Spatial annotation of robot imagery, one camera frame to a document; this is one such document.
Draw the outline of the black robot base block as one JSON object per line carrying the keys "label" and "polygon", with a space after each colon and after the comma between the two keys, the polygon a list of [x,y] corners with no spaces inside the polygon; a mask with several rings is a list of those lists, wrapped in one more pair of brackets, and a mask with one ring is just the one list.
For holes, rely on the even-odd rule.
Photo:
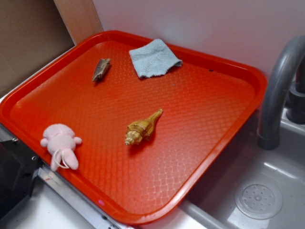
{"label": "black robot base block", "polygon": [[0,143],[0,220],[26,203],[32,195],[40,158],[17,138]]}

